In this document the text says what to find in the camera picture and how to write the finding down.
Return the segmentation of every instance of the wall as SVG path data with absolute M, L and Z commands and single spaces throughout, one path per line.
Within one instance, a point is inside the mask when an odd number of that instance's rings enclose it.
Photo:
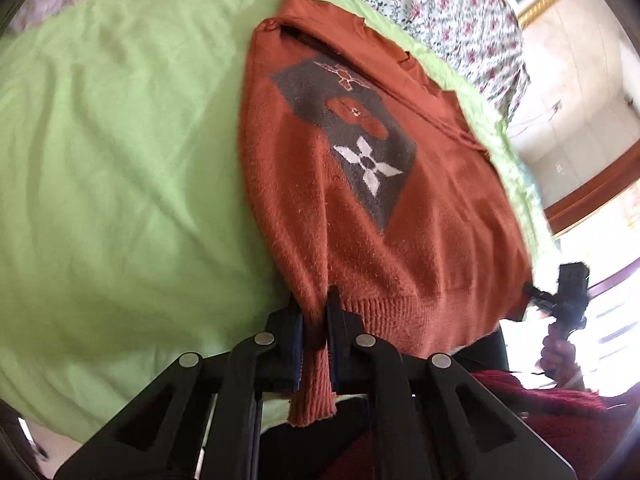
M 623 87 L 628 40 L 603 0 L 560 0 L 524 30 L 524 41 L 532 83 L 508 134 L 549 206 L 640 136 Z

